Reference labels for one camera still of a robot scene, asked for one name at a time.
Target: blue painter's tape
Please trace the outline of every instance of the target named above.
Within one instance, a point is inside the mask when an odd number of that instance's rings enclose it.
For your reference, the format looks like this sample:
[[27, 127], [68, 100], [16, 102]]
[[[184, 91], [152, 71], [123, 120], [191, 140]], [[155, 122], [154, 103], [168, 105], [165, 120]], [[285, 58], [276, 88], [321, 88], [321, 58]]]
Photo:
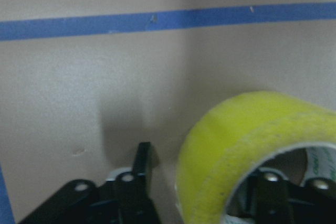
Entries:
[[15, 224], [12, 209], [9, 204], [4, 177], [0, 167], [0, 223]]
[[335, 2], [0, 22], [0, 41], [320, 19], [336, 19]]

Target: gray surface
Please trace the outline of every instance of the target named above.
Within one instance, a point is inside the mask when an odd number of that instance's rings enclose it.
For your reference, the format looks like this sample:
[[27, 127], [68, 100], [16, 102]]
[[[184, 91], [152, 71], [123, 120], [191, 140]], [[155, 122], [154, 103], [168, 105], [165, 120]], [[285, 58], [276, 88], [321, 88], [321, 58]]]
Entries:
[[[0, 0], [0, 19], [332, 0]], [[184, 136], [212, 106], [278, 90], [336, 109], [335, 21], [0, 42], [0, 162], [16, 220], [74, 178], [103, 183], [152, 141], [152, 196], [181, 223]]]

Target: yellow tape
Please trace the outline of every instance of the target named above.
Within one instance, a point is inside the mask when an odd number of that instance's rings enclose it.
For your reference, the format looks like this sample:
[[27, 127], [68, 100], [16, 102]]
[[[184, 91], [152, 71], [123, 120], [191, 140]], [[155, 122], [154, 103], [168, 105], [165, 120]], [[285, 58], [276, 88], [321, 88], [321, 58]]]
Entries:
[[336, 113], [277, 92], [224, 101], [190, 131], [176, 189], [186, 224], [219, 224], [246, 175], [266, 159], [304, 146], [336, 146]]

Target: tape roll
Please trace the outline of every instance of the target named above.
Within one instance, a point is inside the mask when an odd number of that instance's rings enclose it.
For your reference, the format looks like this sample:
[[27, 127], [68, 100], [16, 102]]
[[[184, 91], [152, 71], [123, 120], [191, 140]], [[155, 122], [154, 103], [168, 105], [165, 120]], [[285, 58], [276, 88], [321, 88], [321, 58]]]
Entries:
[[308, 146], [336, 148], [336, 113], [267, 91], [219, 104], [180, 151], [176, 190], [185, 223], [219, 224], [248, 173], [277, 154]]

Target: metal screw head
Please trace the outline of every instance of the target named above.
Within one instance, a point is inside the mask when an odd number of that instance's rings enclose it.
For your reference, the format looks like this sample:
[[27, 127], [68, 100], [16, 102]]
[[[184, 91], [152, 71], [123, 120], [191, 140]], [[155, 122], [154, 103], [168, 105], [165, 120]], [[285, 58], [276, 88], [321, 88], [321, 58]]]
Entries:
[[314, 185], [314, 187], [318, 189], [322, 189], [322, 190], [329, 189], [329, 185], [327, 184], [327, 182], [324, 182], [323, 180], [320, 180], [320, 179], [315, 179], [312, 184]]
[[279, 177], [274, 173], [265, 173], [264, 178], [271, 182], [277, 182], [279, 180]]
[[80, 183], [75, 187], [75, 191], [85, 191], [89, 186], [85, 183]]
[[125, 174], [122, 176], [121, 180], [124, 182], [130, 182], [134, 180], [134, 176], [132, 174]]

